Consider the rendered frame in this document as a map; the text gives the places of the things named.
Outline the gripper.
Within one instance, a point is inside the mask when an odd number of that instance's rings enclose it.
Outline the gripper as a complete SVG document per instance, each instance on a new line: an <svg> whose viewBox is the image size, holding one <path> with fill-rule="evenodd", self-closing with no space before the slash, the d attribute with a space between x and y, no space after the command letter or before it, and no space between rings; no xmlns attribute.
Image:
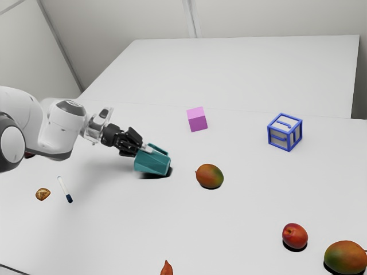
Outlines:
<svg viewBox="0 0 367 275"><path fill-rule="evenodd" d="M143 143L143 138L133 127L122 131L119 126L109 123L102 130L101 144L116 147L121 156L136 157L139 151L151 154L153 148Z"/></svg>

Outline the red peach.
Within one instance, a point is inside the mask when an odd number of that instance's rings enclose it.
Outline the red peach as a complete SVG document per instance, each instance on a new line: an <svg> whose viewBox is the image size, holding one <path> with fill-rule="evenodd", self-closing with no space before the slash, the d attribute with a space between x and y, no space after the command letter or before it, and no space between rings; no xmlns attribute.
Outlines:
<svg viewBox="0 0 367 275"><path fill-rule="evenodd" d="M307 231L297 223L288 223L282 231L283 242L292 249L303 249L308 242Z"/></svg>

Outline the large red green mango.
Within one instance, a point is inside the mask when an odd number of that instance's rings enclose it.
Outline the large red green mango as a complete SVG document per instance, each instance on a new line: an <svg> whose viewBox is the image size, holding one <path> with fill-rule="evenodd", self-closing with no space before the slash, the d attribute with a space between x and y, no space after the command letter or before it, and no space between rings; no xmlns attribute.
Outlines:
<svg viewBox="0 0 367 275"><path fill-rule="evenodd" d="M367 268L367 252L353 241L338 241L326 249L324 263L344 275L361 273Z"/></svg>

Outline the white marker with blue cap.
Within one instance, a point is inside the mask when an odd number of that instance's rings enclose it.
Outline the white marker with blue cap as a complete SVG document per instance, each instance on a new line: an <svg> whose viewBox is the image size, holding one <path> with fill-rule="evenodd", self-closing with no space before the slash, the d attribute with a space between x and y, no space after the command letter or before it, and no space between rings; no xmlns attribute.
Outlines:
<svg viewBox="0 0 367 275"><path fill-rule="evenodd" d="M66 185L63 181L63 178L61 176L58 176L57 180L58 180L58 182L59 182L59 184L60 184L60 186L61 186L61 188L62 188L62 190L65 194L65 197L66 197L67 201L69 203L72 203L73 202L72 196L71 196L70 192L68 191L68 189L67 189L67 187L66 187Z"/></svg>

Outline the small red green mango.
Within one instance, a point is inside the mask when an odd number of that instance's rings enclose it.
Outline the small red green mango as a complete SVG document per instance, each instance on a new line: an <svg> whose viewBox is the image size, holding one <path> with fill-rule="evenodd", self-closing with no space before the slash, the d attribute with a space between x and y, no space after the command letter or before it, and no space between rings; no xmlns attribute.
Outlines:
<svg viewBox="0 0 367 275"><path fill-rule="evenodd" d="M196 171L197 182L207 189L219 188L223 181L222 171L213 164L202 164Z"/></svg>

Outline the small brown nut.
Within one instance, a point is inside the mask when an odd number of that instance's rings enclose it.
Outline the small brown nut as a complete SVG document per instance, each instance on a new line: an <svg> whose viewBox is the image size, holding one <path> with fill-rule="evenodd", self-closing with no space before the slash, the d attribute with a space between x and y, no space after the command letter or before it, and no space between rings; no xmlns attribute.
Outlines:
<svg viewBox="0 0 367 275"><path fill-rule="evenodd" d="M44 201L48 196L50 196L51 191L47 188L39 188L36 193L35 193L35 197L39 200L39 201Z"/></svg>

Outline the teal faceted mug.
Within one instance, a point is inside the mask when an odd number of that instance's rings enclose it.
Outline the teal faceted mug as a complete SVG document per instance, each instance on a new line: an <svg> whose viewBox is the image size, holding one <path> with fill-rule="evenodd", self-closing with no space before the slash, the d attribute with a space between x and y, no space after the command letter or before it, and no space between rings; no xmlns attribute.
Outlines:
<svg viewBox="0 0 367 275"><path fill-rule="evenodd" d="M170 167L171 159L165 150L148 143L138 150L134 160L134 170L149 174L166 176Z"/></svg>

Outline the pink cube block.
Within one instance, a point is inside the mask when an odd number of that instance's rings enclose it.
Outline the pink cube block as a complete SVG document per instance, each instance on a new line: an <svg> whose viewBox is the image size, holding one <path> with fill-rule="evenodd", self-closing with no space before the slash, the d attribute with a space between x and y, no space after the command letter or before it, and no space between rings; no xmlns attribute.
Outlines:
<svg viewBox="0 0 367 275"><path fill-rule="evenodd" d="M192 132L200 131L208 128L205 112L203 107L196 107L186 111L190 130Z"/></svg>

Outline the blue framed letter cube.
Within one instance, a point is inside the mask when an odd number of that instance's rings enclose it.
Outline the blue framed letter cube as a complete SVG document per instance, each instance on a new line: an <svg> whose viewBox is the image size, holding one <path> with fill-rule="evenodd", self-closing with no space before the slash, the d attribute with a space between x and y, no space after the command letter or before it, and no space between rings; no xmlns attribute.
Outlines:
<svg viewBox="0 0 367 275"><path fill-rule="evenodd" d="M267 125L267 137L270 145L290 152L302 140L303 120L280 113Z"/></svg>

